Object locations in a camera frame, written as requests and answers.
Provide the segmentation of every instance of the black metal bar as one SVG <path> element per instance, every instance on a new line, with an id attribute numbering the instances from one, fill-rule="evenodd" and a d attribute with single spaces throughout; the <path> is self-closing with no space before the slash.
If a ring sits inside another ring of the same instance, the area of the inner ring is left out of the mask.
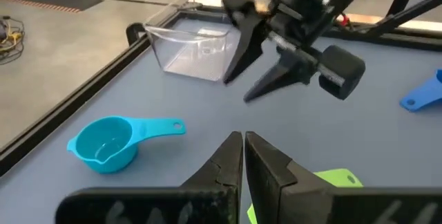
<path id="1" fill-rule="evenodd" d="M 367 31 L 366 35 L 379 36 L 400 26 L 401 24 L 419 16 L 423 13 L 441 5 L 442 0 L 422 0 L 422 2 L 404 10 L 396 15 L 391 15 L 379 21 L 372 29 Z"/>
<path id="2" fill-rule="evenodd" d="M 390 9 L 388 10 L 386 17 L 403 11 L 407 6 L 408 1 L 409 0 L 393 0 L 393 3 L 390 6 Z"/>
<path id="3" fill-rule="evenodd" d="M 131 47 L 116 57 L 67 98 L 51 109 L 44 117 L 23 131 L 8 145 L 0 149 L 0 176 L 9 171 L 24 156 L 49 136 L 91 97 L 110 82 L 114 76 L 128 66 L 150 45 L 147 36 L 137 40 Z"/>
<path id="4" fill-rule="evenodd" d="M 331 26 L 335 16 L 341 14 L 353 0 L 331 0 L 330 5 L 333 6 L 315 19 L 313 24 L 309 24 L 309 31 L 305 33 L 305 38 L 301 40 L 304 46 L 310 46 Z"/>
<path id="5" fill-rule="evenodd" d="M 442 51 L 441 36 L 436 36 L 432 33 L 428 33 L 426 36 L 385 33 L 381 36 L 373 37 L 363 33 L 343 32 L 341 30 L 338 30 L 337 28 L 332 28 L 327 31 L 323 36 L 350 41 L 363 41 L 386 46 L 396 46 L 401 48 L 414 48 L 419 50 L 430 50 L 437 52 Z"/>
<path id="6" fill-rule="evenodd" d="M 141 36 L 140 33 L 146 32 L 142 23 L 133 23 L 126 28 L 126 37 L 129 46 L 134 44 Z"/>
<path id="7" fill-rule="evenodd" d="M 183 10 L 180 12 L 180 16 L 186 19 L 195 19 L 200 21 L 210 21 L 219 24 L 231 24 L 230 19 L 226 14 L 220 12 L 206 12 L 206 11 L 194 11 Z"/>

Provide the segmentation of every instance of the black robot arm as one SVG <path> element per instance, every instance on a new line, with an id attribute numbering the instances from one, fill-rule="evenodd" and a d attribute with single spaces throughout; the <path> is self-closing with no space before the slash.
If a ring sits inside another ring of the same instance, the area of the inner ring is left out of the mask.
<path id="1" fill-rule="evenodd" d="M 62 200 L 55 223 L 244 224 L 244 160 L 258 224 L 442 222 L 440 189 L 337 188 L 258 134 L 243 142 L 233 132 L 181 186 L 82 189 Z"/>
<path id="2" fill-rule="evenodd" d="M 323 52 L 311 45 L 353 0 L 222 0 L 241 32 L 238 48 L 224 76 L 232 82 L 262 54 L 261 43 L 277 44 L 280 59 L 245 95 L 246 102 L 282 87 L 308 84 L 319 72 L 320 86 L 344 100 L 365 72 L 360 58 L 337 46 Z"/>

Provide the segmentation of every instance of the blue plastic scoop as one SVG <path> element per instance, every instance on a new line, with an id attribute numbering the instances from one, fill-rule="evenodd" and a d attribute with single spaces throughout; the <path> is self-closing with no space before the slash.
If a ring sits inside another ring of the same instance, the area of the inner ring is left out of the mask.
<path id="1" fill-rule="evenodd" d="M 413 112 L 438 102 L 440 99 L 442 99 L 442 69 L 438 69 L 432 78 L 409 92 L 401 100 L 401 106 Z"/>
<path id="2" fill-rule="evenodd" d="M 137 143 L 160 136 L 186 133 L 180 119 L 106 117 L 90 123 L 68 143 L 73 152 L 99 173 L 125 168 L 137 154 Z"/>

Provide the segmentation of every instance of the gray concrete floor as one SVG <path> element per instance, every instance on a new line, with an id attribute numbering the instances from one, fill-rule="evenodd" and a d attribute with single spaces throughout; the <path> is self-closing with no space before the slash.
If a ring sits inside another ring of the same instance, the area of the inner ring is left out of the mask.
<path id="1" fill-rule="evenodd" d="M 356 0 L 347 12 L 383 16 L 391 2 Z M 122 52 L 127 47 L 127 25 L 162 8 L 105 0 L 73 14 L 0 0 L 0 15 L 13 16 L 26 25 L 22 57 L 0 66 L 0 147 Z M 441 7 L 420 19 L 442 21 Z"/>

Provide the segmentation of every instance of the measuring cup handle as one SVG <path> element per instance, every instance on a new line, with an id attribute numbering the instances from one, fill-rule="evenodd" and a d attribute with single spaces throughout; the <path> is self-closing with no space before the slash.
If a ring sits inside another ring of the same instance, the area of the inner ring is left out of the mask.
<path id="1" fill-rule="evenodd" d="M 417 111 L 442 98 L 442 83 L 435 76 L 414 89 L 401 100 L 401 106 L 408 111 Z"/>
<path id="2" fill-rule="evenodd" d="M 140 124 L 142 140 L 186 133 L 184 121 L 177 118 L 143 119 Z"/>

